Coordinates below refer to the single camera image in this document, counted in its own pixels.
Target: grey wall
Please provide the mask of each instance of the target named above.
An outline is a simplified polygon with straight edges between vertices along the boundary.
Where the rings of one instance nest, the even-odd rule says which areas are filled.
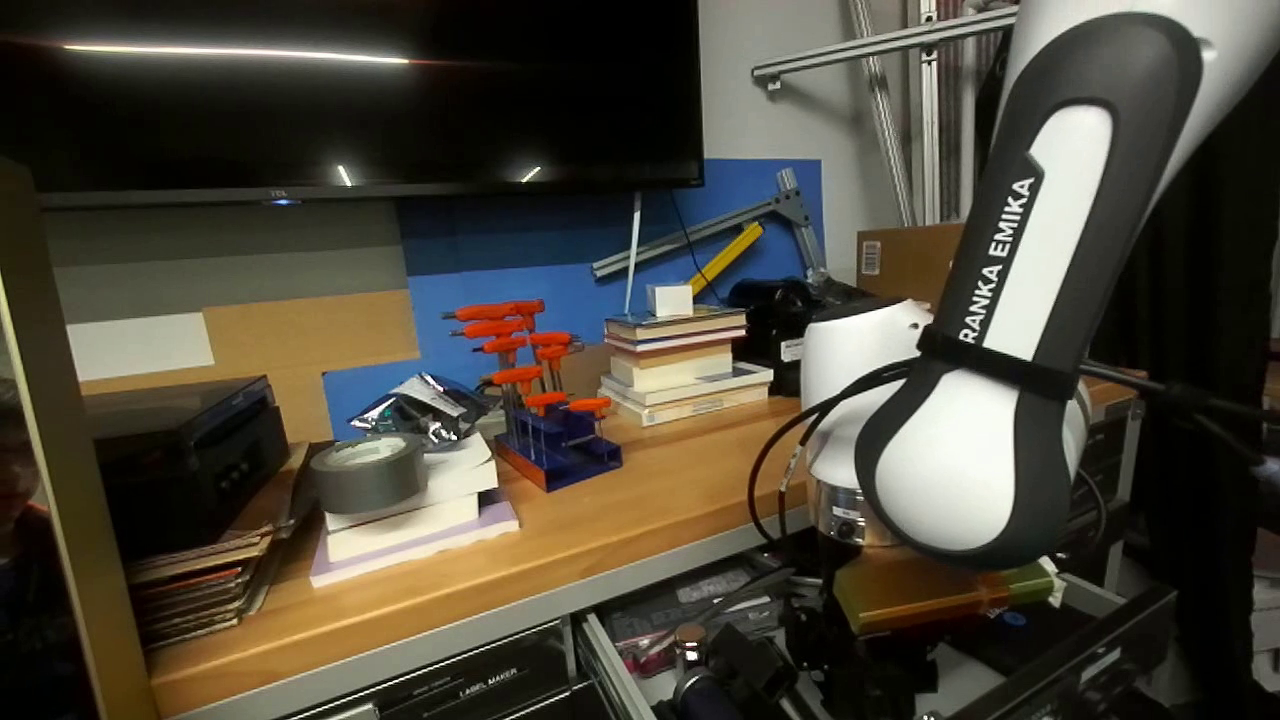
[[[896,0],[872,0],[900,24]],[[854,277],[854,232],[896,225],[859,73],[819,67],[763,97],[753,64],[854,36],[847,0],[703,0],[710,157],[826,161],[826,245]],[[196,311],[235,299],[401,286],[393,205],[48,211],[67,321]]]

